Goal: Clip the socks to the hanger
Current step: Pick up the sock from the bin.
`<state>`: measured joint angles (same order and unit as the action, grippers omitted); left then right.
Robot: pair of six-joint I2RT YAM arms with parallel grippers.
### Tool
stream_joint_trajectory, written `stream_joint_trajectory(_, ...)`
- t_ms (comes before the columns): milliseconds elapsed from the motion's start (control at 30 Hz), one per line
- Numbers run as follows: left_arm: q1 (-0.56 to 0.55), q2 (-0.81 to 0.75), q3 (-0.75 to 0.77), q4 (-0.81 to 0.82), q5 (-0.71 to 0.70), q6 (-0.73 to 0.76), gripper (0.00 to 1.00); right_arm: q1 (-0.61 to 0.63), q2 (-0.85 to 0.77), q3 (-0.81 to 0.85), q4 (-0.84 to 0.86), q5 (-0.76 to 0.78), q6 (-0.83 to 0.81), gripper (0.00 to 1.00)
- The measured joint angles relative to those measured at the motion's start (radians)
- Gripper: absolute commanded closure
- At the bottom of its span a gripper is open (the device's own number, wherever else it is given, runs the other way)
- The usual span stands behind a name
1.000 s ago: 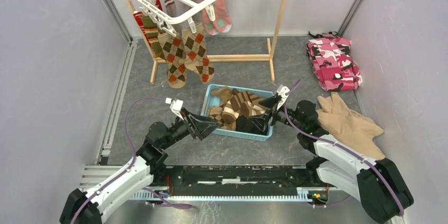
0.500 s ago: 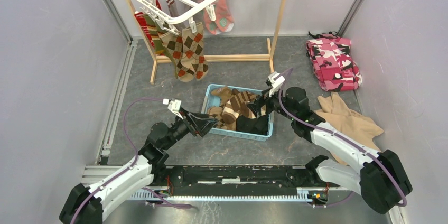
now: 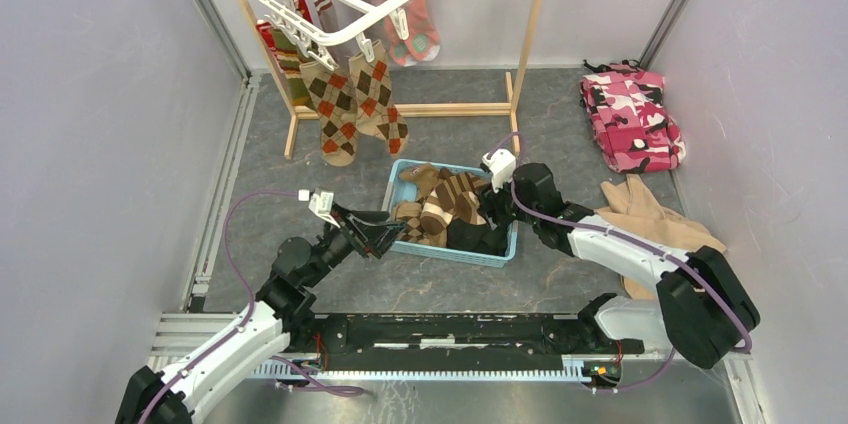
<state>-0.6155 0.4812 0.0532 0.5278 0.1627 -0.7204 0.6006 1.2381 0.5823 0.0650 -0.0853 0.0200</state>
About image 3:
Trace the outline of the beige argyle sock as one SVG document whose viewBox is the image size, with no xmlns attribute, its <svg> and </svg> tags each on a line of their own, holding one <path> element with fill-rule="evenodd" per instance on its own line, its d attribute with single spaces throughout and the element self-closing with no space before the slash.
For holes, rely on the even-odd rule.
<svg viewBox="0 0 848 424">
<path fill-rule="evenodd" d="M 341 68 L 329 70 L 319 62 L 299 66 L 312 109 L 320 122 L 324 160 L 332 166 L 350 165 L 358 147 L 357 103 L 352 82 Z"/>
<path fill-rule="evenodd" d="M 373 52 L 371 61 L 363 53 L 348 61 L 358 106 L 356 125 L 360 133 L 383 141 L 389 155 L 397 157 L 408 142 L 408 125 L 393 99 L 387 53 L 380 40 L 373 42 Z"/>
</svg>

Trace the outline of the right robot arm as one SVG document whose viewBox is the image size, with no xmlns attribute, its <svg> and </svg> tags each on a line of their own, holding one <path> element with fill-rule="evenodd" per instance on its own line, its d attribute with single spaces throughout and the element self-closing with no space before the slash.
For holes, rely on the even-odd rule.
<svg viewBox="0 0 848 424">
<path fill-rule="evenodd" d="M 580 344 L 602 352 L 616 340 L 669 347 L 702 369 L 752 350 L 761 317 L 722 252 L 667 246 L 626 231 L 562 198 L 550 168 L 519 163 L 507 149 L 485 154 L 490 182 L 478 195 L 497 225 L 522 222 L 550 249 L 593 262 L 652 291 L 653 301 L 613 296 L 577 326 Z"/>
</svg>

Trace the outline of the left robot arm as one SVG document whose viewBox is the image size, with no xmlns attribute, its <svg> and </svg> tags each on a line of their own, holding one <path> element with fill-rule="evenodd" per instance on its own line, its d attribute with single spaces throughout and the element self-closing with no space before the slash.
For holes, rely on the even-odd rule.
<svg viewBox="0 0 848 424">
<path fill-rule="evenodd" d="M 220 331 L 160 371 L 144 366 L 129 379 L 119 423 L 202 423 L 257 367 L 282 351 L 302 351 L 314 338 L 311 288 L 349 255 L 380 259 L 405 230 L 387 211 L 356 211 L 331 192 L 300 189 L 289 197 L 323 223 L 316 242 L 285 240 L 259 291 Z"/>
</svg>

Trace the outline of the brown striped sock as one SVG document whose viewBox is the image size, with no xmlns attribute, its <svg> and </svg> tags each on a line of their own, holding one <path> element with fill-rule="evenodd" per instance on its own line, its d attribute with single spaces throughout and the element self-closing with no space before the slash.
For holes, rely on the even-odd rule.
<svg viewBox="0 0 848 424">
<path fill-rule="evenodd" d="M 440 169 L 437 177 L 435 187 L 423 200 L 419 217 L 426 235 L 446 235 L 448 226 L 454 220 L 471 225 L 486 223 L 486 219 L 479 213 L 477 196 L 477 191 L 487 184 L 485 179 L 469 172 L 453 173 L 446 168 Z"/>
</svg>

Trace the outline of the green striped sock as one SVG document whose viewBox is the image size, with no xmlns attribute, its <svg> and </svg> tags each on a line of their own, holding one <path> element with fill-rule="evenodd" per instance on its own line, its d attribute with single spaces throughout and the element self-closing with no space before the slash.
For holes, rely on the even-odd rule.
<svg viewBox="0 0 848 424">
<path fill-rule="evenodd" d="M 294 107 L 306 107 L 313 110 L 312 97 L 302 78 L 300 65 L 306 63 L 296 44 L 279 29 L 273 28 L 271 36 L 275 48 L 275 56 L 287 84 L 290 101 Z"/>
</svg>

